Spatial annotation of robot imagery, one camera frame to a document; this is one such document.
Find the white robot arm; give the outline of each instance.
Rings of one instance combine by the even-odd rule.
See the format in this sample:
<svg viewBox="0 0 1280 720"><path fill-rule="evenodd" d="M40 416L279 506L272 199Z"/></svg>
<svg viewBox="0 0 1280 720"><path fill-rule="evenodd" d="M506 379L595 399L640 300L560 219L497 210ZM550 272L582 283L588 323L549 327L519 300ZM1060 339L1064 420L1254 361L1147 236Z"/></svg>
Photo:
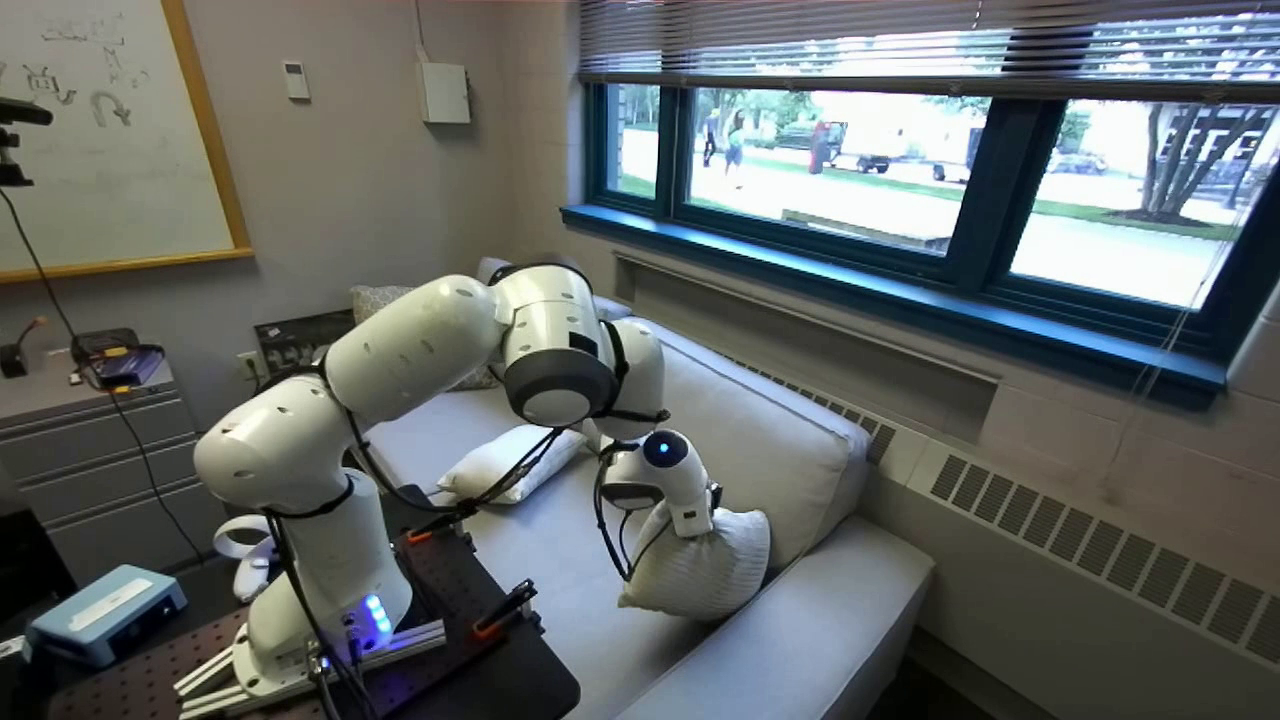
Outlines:
<svg viewBox="0 0 1280 720"><path fill-rule="evenodd" d="M229 650L241 689L266 700L294 685L313 619L344 642L341 651L375 651L406 618L410 583L386 548L379 492L341 456L361 420L393 420L474 364L497 369L526 425L595 416L603 433L636 435L665 420L660 345L640 327L601 323L592 289L562 266L510 269L497 283L443 275L379 308L317 372L233 408L195 444L205 490L272 516L292 548L287 575L250 602Z"/></svg>

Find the white couch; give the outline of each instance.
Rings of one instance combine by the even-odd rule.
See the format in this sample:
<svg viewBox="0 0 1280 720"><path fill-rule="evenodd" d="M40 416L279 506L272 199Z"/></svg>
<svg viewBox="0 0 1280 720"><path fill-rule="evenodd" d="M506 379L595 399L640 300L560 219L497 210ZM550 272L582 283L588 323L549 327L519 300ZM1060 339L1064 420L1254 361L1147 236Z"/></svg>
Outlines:
<svg viewBox="0 0 1280 720"><path fill-rule="evenodd" d="M669 408L728 508L765 508L773 573L720 626L614 608L620 575L592 516L595 461L581 461L517 508L469 520L486 573L531 575L542 642L581 680L573 715L803 720L866 715L887 689L930 560L857 516L871 480L850 420L669 332ZM369 433L396 486L437 490L464 453L510 427L497 388L443 391Z"/></svg>

